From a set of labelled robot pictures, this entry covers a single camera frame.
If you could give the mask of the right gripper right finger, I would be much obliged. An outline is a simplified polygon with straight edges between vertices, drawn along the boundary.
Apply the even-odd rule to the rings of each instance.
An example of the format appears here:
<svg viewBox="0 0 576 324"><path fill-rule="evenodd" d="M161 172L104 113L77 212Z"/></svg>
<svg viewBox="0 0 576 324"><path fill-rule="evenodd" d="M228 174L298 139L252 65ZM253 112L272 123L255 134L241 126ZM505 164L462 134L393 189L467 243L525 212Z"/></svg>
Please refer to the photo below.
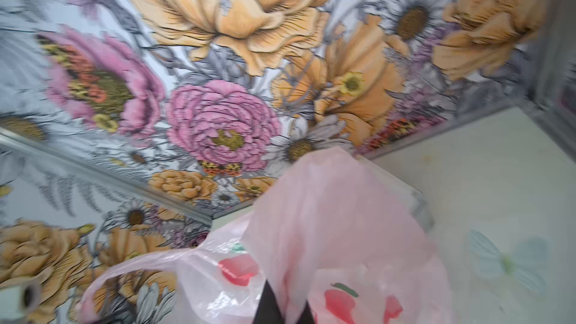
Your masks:
<svg viewBox="0 0 576 324"><path fill-rule="evenodd" d="M311 310L308 302L305 303L304 310L298 318L296 324L316 324L314 319L314 312Z"/></svg>

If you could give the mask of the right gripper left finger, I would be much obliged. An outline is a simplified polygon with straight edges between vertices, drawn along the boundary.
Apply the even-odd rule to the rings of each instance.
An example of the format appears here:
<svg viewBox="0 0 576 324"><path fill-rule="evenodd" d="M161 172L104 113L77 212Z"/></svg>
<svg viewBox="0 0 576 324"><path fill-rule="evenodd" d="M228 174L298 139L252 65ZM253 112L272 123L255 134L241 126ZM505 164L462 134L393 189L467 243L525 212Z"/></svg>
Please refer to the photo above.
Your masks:
<svg viewBox="0 0 576 324"><path fill-rule="evenodd" d="M269 285L265 282L260 297L258 308L256 309L253 324L284 324L284 317L280 312L276 302L275 294Z"/></svg>

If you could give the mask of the pink plastic bag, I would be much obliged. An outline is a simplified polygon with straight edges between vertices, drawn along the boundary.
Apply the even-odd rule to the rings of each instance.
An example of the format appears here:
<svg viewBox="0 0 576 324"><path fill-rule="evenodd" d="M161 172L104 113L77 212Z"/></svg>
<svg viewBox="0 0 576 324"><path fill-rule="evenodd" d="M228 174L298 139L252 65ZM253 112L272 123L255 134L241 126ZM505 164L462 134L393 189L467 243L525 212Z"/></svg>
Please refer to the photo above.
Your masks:
<svg viewBox="0 0 576 324"><path fill-rule="evenodd" d="M176 276L163 323L252 323L265 282L284 323L308 302L316 323L453 323L433 241L366 166L339 148L299 159L246 215L195 249L144 254L100 275L76 305L96 323L96 293L132 272Z"/></svg>

